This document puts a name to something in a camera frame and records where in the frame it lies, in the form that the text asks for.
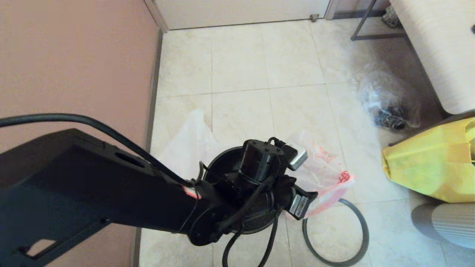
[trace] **yellow plastic bag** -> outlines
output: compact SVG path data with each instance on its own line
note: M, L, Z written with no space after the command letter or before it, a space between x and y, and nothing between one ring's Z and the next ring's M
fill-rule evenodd
M383 150L387 177L450 203L475 201L475 118L443 124Z

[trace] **plastic bag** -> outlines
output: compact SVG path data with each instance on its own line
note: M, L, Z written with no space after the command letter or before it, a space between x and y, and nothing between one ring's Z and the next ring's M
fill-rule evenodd
M377 126L392 131L420 127L420 101L415 89L383 64L369 64L358 74L358 95Z
M305 191L318 192L317 198L308 207L305 218L331 207L355 183L355 177L343 169L343 162L334 154L328 153L305 130L294 133L285 142L299 144L307 150L307 160L296 171L286 174L297 178L295 182Z
M308 153L308 159L297 171L287 171L288 175L297 178L296 184L302 189L319 193L307 210L306 218L332 206L354 184L354 177L342 169L341 160L318 146L307 132L300 131L283 141L299 144ZM203 110L197 109L188 115L158 160L180 177L196 179L200 161L209 165L216 156L229 148L231 146L221 145L214 139L204 122Z

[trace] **door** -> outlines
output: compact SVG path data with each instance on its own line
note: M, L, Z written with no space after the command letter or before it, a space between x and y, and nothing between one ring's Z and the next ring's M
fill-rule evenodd
M330 0L154 0L169 29L308 19Z

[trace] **clear plastic bag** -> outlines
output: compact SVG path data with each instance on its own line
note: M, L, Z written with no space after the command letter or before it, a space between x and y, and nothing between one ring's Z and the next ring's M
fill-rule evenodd
M358 96L377 126L391 131L420 127L420 100L415 89L384 63L369 64L357 75Z
M308 159L299 169L286 172L287 175L297 178L295 184L303 190L318 192L305 218L331 207L355 183L355 177L343 169L340 157L328 153L305 130L294 133L285 141L299 144L308 153Z

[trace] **baseboard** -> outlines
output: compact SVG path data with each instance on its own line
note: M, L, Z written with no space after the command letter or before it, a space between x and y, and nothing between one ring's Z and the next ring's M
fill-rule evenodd
M153 120L155 118L155 103L157 102L157 89L158 89L158 73L160 70L160 58L162 55L162 43L163 43L163 33L158 30L158 39L157 39L157 50L155 52L155 62L153 63L152 77L150 80L150 102L149 102L149 114L148 114L148 123L147 123L147 135L145 141L145 150L150 152L152 148L152 131L153 131ZM133 244L132 244L132 259L131 266L139 267L140 263L140 240L142 236L142 228L137 227L135 230Z
M333 15L333 19L353 19L353 18L362 18L366 10L357 10L350 12L336 12ZM372 10L370 11L368 17L382 17L386 14L385 10Z

